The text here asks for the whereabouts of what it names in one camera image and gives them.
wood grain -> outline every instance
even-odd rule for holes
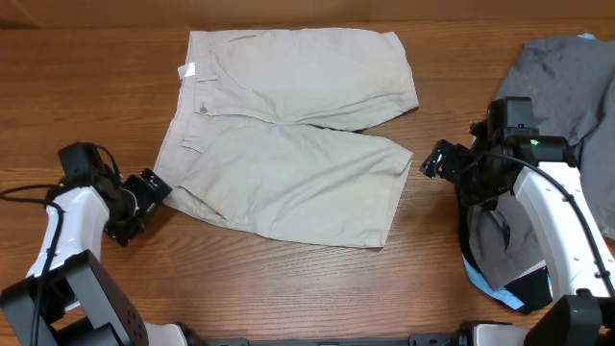
[[[404,336],[474,319],[531,327],[541,317],[502,308],[469,283],[453,187],[417,169],[440,138],[469,144],[469,122],[484,117],[525,40],[584,32],[613,39],[615,21],[344,26],[395,31],[421,103],[365,132],[415,154],[386,246],[275,241],[163,208],[130,246],[103,241],[103,263],[149,322],[183,321],[205,337],[271,339]],[[57,150],[77,140],[105,145],[125,176],[152,167],[177,105],[187,37],[188,29],[0,31],[0,189],[55,182]],[[5,287],[34,262],[46,215],[1,203],[0,220]],[[17,344],[4,317],[0,344]]]

clothing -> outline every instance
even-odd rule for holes
[[[496,99],[531,97],[543,136],[564,136],[580,161],[581,185],[598,227],[615,235],[615,137],[607,122],[615,110],[607,94],[615,77],[615,41],[554,37],[526,42]]]
[[[418,106],[393,33],[192,32],[189,62],[155,168],[167,205],[280,240],[384,245],[412,153],[343,131]]]
[[[540,135],[564,136],[575,150],[581,184],[596,223],[615,236],[615,42],[584,37],[555,37],[526,42],[495,99],[531,98]],[[540,278],[544,256],[529,219],[514,197],[498,198],[496,210],[467,210],[469,248],[492,288],[515,278]],[[546,279],[534,289],[544,292]],[[536,298],[538,293],[527,295]],[[542,294],[537,301],[547,302]]]

black cable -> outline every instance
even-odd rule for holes
[[[107,150],[107,148],[102,145],[96,145],[96,148],[104,151],[109,156],[111,164],[113,165],[113,173],[115,174],[115,187],[119,187],[120,185],[122,185],[122,176],[119,173],[119,167],[117,166],[117,163],[115,163],[113,155],[109,150]]]
[[[559,190],[559,192],[564,196],[566,201],[570,203],[571,207],[575,211],[575,214],[577,215],[577,218],[578,218],[578,222],[580,223],[581,227],[583,228],[583,231],[585,232],[585,237],[587,237],[587,242],[589,243],[589,247],[592,251],[592,255],[594,256],[594,260],[596,261],[596,265],[598,266],[598,271],[600,273],[600,276],[602,277],[604,281],[604,285],[606,286],[606,290],[608,291],[608,294],[611,296],[611,298],[615,298],[615,288],[613,288],[613,283],[610,280],[610,273],[606,270],[606,267],[604,266],[603,258],[600,255],[600,250],[598,249],[598,245],[596,245],[596,240],[594,240],[591,229],[589,228],[589,224],[587,223],[587,220],[585,219],[583,212],[578,207],[577,201],[575,200],[575,196],[568,193],[568,191],[562,184],[558,183],[557,180],[555,180],[552,176],[550,176],[547,172],[543,171],[542,169],[536,167],[533,164],[527,163],[523,160],[519,160],[517,158],[513,158],[510,156],[503,155],[503,154],[494,154],[494,153],[480,154],[480,156],[476,160],[468,164],[461,171],[462,172],[467,171],[471,166],[476,165],[480,161],[480,159],[484,157],[499,158],[499,159],[504,159],[504,160],[513,161],[513,162],[522,164],[523,166],[538,173],[540,176],[542,176],[547,181],[549,181],[549,183],[555,186],[557,190]]]
[[[38,345],[38,325],[40,324],[40,304],[42,302],[43,289],[45,287],[45,282],[47,279],[47,273],[49,272],[49,268],[51,268],[51,263],[53,262],[53,258],[56,255],[56,249],[58,248],[58,242],[60,241],[60,234],[62,233],[62,223],[64,221],[64,210],[57,205],[56,203],[44,199],[38,198],[21,198],[21,197],[9,197],[7,194],[14,193],[17,191],[23,191],[27,189],[33,188],[52,188],[56,187],[56,185],[25,185],[21,187],[9,188],[8,190],[4,190],[0,192],[0,199],[10,202],[24,202],[24,203],[41,203],[43,206],[50,206],[55,208],[58,211],[58,224],[56,225],[56,230],[54,231],[54,236],[51,239],[51,244],[49,248],[47,248],[47,258],[45,259],[45,263],[42,266],[42,270],[40,271],[40,277],[38,278],[37,285],[37,293],[35,295],[35,309],[32,316],[32,328],[30,330],[30,345],[37,346]]]

